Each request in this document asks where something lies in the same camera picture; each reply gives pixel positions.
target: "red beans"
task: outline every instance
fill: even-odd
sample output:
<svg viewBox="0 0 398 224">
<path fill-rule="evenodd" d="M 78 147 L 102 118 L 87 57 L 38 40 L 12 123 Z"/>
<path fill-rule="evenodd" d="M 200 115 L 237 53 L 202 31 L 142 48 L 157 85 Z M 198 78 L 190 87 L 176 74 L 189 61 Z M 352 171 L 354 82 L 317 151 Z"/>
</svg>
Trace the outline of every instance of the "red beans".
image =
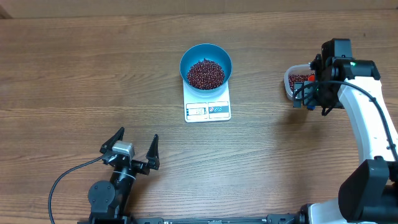
<svg viewBox="0 0 398 224">
<path fill-rule="evenodd" d="M 207 59 L 194 64 L 187 74 L 189 85 L 200 90 L 217 88 L 223 84 L 224 78 L 225 74 L 221 66 Z"/>
<path fill-rule="evenodd" d="M 304 82 L 304 81 L 307 81 L 308 78 L 309 78 L 311 75 L 296 75 L 296 74 L 291 74 L 291 75 L 289 75 L 288 78 L 289 78 L 289 86 L 290 86 L 290 89 L 293 91 L 294 83 L 296 83 L 296 82 Z"/>
</svg>

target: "black cable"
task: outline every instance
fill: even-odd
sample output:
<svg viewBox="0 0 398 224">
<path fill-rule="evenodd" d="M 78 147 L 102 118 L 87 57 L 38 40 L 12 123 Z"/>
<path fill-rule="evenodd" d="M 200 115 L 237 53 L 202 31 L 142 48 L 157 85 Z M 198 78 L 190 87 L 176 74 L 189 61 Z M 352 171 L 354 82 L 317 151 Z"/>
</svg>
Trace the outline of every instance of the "black cable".
<svg viewBox="0 0 398 224">
<path fill-rule="evenodd" d="M 95 163 L 95 162 L 97 162 L 97 161 L 99 161 L 99 160 L 101 160 L 101 159 L 102 159 L 102 156 L 100 156 L 100 157 L 98 157 L 98 158 L 96 158 L 96 159 L 93 159 L 92 161 L 86 162 L 86 163 L 84 163 L 84 164 L 82 164 L 82 165 L 78 165 L 78 166 L 76 166 L 76 167 L 74 167 L 74 168 L 72 168 L 72 169 L 70 169 L 70 170 L 64 172 L 64 173 L 63 173 L 60 177 L 58 177 L 58 179 L 54 182 L 54 184 L 53 184 L 53 186 L 52 186 L 52 188 L 51 188 L 51 191 L 50 191 L 50 195 L 49 195 L 49 216 L 50 216 L 51 224 L 55 224 L 55 222 L 54 222 L 54 217 L 52 216 L 52 211 L 51 211 L 51 198 L 52 198 L 52 194 L 54 193 L 55 187 L 57 186 L 58 182 L 60 182 L 60 180 L 62 179 L 62 177 L 65 177 L 65 176 L 66 176 L 67 174 L 69 174 L 70 172 L 72 172 L 72 171 L 74 171 L 74 170 L 77 170 L 77 169 L 79 169 L 79 168 L 85 167 L 85 166 L 87 166 L 87 165 L 93 164 L 93 163 Z"/>
<path fill-rule="evenodd" d="M 333 106 L 329 107 L 328 110 L 326 110 L 326 108 L 322 108 L 322 116 L 328 115 L 333 110 L 334 107 L 335 106 L 333 105 Z"/>
<path fill-rule="evenodd" d="M 382 121 L 383 126 L 384 126 L 384 130 L 386 132 L 387 141 L 388 141 L 388 144 L 389 144 L 389 148 L 390 148 L 390 150 L 392 152 L 392 155 L 394 156 L 394 159 L 396 161 L 398 161 L 398 154 L 397 154 L 397 151 L 396 151 L 396 145 L 392 142 L 390 129 L 388 128 L 387 119 L 386 119 L 386 116 L 383 113 L 383 110 L 381 109 L 380 104 L 376 101 L 376 98 L 373 97 L 372 95 L 370 95 L 370 93 L 368 93 L 366 90 L 362 89 L 361 87 L 356 86 L 356 85 L 354 85 L 352 83 L 342 82 L 342 81 L 335 81 L 335 80 L 323 81 L 323 82 L 313 82 L 313 83 L 309 83 L 307 85 L 302 86 L 296 92 L 294 92 L 293 100 L 296 100 L 295 98 L 296 98 L 297 94 L 299 92 L 303 91 L 304 89 L 306 89 L 308 87 L 312 87 L 312 86 L 323 85 L 323 84 L 340 84 L 340 85 L 350 86 L 350 87 L 360 91 L 361 93 L 365 94 L 367 97 L 369 97 L 369 99 L 373 102 L 373 104 L 375 105 L 376 109 L 379 112 L 381 121 Z"/>
</svg>

